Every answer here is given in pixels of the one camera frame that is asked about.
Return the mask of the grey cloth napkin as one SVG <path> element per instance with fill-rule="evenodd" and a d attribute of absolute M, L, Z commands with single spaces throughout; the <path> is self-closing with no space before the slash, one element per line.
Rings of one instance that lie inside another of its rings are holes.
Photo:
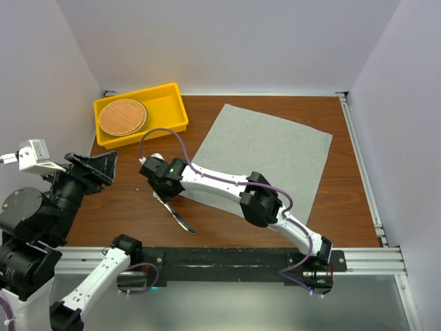
<path fill-rule="evenodd" d="M 226 174 L 261 173 L 290 195 L 290 212 L 307 223 L 332 138 L 294 121 L 226 104 L 192 162 Z"/>

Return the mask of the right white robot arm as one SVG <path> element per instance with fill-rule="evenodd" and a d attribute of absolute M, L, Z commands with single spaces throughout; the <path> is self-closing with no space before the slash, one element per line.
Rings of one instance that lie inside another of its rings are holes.
<path fill-rule="evenodd" d="M 168 163 L 159 154 L 141 157 L 139 162 L 139 173 L 147 178 L 161 201 L 167 203 L 180 194 L 193 193 L 222 197 L 239 205 L 248 223 L 269 228 L 294 243 L 311 269 L 321 271 L 331 263 L 332 242 L 297 220 L 290 212 L 292 198 L 270 185 L 262 174 L 225 174 L 184 159 Z"/>

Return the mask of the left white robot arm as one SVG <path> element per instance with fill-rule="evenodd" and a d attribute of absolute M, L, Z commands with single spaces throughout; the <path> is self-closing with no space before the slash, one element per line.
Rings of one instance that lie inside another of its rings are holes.
<path fill-rule="evenodd" d="M 115 151 L 94 157 L 75 153 L 63 165 L 37 168 L 50 191 L 15 190 L 1 207 L 1 307 L 8 330 L 82 330 L 88 309 L 125 270 L 143 262 L 142 243 L 116 237 L 103 260 L 62 300 L 49 303 L 59 247 L 66 244 L 84 196 L 114 183 Z"/>

